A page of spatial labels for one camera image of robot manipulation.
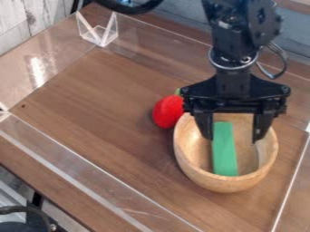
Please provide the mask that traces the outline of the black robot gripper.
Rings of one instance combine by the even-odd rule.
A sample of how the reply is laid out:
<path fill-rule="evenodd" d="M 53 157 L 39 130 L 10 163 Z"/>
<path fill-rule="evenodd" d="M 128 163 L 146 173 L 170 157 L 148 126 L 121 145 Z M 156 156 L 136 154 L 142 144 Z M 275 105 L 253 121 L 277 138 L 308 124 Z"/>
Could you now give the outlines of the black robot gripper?
<path fill-rule="evenodd" d="M 213 139 L 213 114 L 252 114 L 251 142 L 268 132 L 273 117 L 285 111 L 291 88 L 251 73 L 217 72 L 210 78 L 180 88 L 184 112 L 194 118 L 200 135 Z"/>

